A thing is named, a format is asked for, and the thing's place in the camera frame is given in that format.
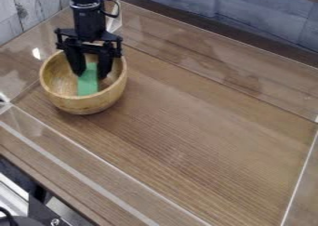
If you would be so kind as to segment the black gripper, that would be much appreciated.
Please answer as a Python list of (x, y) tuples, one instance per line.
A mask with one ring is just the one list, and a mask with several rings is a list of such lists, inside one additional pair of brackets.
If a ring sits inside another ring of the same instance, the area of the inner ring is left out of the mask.
[[(58, 49), (65, 51), (73, 72), (82, 76), (86, 71), (85, 53), (98, 54), (98, 78), (103, 80), (113, 70), (114, 57), (122, 56), (122, 38), (106, 29), (106, 2), (116, 0), (71, 0), (74, 27), (58, 28)], [(103, 42), (103, 48), (94, 47), (97, 41)]]

